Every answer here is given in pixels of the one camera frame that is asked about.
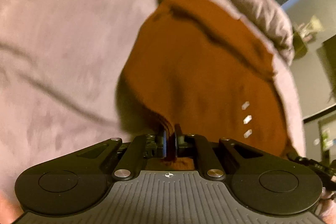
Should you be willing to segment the rust orange button-up shirt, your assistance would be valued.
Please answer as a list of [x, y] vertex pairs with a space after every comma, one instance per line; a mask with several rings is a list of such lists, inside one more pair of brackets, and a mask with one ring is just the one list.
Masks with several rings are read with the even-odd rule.
[[241, 20], [210, 0], [159, 0], [139, 29], [122, 79], [171, 139], [227, 137], [271, 155], [292, 147], [274, 86], [273, 56]]

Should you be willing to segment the mauve fleece bed sheet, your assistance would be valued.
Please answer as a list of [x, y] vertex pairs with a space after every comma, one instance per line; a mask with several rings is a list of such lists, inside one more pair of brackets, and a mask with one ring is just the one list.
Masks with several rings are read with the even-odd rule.
[[[293, 147], [305, 155], [290, 65], [231, 0], [211, 0], [244, 22], [273, 55], [274, 86]], [[153, 126], [121, 79], [158, 0], [1, 0], [1, 223], [22, 214], [15, 180], [29, 166]]]

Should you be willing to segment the black wall television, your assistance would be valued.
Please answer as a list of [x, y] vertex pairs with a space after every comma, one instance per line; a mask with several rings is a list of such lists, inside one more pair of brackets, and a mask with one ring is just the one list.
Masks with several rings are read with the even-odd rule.
[[325, 40], [317, 54], [330, 84], [329, 101], [335, 100], [335, 36]]

